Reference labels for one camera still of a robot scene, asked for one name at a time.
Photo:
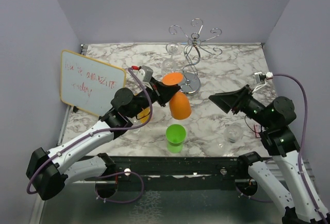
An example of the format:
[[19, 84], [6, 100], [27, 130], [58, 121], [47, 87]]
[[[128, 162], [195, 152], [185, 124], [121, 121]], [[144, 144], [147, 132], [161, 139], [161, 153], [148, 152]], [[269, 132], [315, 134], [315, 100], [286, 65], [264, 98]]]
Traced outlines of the orange plastic wine glass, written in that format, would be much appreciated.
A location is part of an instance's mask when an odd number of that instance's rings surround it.
[[[178, 86], [184, 76], [179, 72], [172, 72], [165, 75], [162, 83], [167, 86]], [[169, 101], [170, 112], [174, 119], [184, 120], [190, 117], [192, 111], [187, 96], [180, 90]]]

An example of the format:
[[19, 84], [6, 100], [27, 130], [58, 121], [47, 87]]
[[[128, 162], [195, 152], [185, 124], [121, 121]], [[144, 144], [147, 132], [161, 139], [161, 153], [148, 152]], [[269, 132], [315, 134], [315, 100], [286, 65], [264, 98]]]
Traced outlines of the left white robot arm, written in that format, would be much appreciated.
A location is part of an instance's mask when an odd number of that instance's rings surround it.
[[96, 156], [90, 160], [90, 167], [87, 167], [81, 158], [134, 129], [131, 118], [147, 108], [151, 109], [155, 102], [165, 107], [180, 91], [179, 85], [167, 86], [154, 78], [150, 83], [150, 87], [142, 87], [138, 94], [133, 94], [128, 88], [117, 90], [111, 100], [112, 108], [100, 116], [92, 128], [73, 140], [48, 151], [43, 148], [34, 150], [26, 170], [26, 176], [29, 178], [27, 193], [38, 194], [42, 200], [51, 199], [76, 175], [70, 172], [70, 169], [81, 169], [79, 174], [85, 178], [99, 176], [103, 180], [110, 179], [114, 167], [106, 156]]

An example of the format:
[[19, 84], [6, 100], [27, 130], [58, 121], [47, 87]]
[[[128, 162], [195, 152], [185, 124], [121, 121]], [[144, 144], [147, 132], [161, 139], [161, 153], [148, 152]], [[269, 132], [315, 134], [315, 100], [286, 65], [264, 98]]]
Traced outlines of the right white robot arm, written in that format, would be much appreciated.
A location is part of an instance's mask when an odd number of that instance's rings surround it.
[[225, 113], [243, 112], [260, 124], [260, 140], [277, 164], [285, 181], [283, 185], [268, 169], [257, 152], [239, 156], [237, 172], [242, 178], [251, 177], [267, 193], [282, 215], [282, 223], [329, 223], [329, 210], [323, 204], [308, 176], [301, 147], [289, 128], [296, 119], [294, 104], [287, 97], [276, 97], [265, 106], [253, 97], [249, 85], [209, 99]]

